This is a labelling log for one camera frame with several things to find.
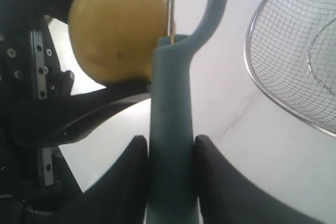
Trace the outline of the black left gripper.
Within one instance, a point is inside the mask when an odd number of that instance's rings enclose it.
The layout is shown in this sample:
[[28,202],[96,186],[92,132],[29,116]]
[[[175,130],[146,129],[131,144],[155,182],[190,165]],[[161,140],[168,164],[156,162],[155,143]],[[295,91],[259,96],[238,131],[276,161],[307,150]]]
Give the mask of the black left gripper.
[[148,81],[70,96],[48,22],[66,22],[71,2],[1,0],[1,223],[41,223],[79,196],[57,145],[150,97]]

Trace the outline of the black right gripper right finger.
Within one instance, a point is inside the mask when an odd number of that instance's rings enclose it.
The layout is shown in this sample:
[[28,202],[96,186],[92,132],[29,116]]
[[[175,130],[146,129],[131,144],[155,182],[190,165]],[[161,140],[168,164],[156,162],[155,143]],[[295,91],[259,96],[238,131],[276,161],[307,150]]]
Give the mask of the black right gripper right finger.
[[204,223],[319,223],[249,181],[206,135],[195,139],[195,177]]

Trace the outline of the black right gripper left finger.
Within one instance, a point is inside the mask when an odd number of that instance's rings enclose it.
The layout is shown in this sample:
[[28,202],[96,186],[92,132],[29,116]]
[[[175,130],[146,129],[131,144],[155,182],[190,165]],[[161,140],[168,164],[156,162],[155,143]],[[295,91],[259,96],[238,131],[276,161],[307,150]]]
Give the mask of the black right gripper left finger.
[[148,198],[147,141],[135,136],[80,200],[76,223],[143,223]]

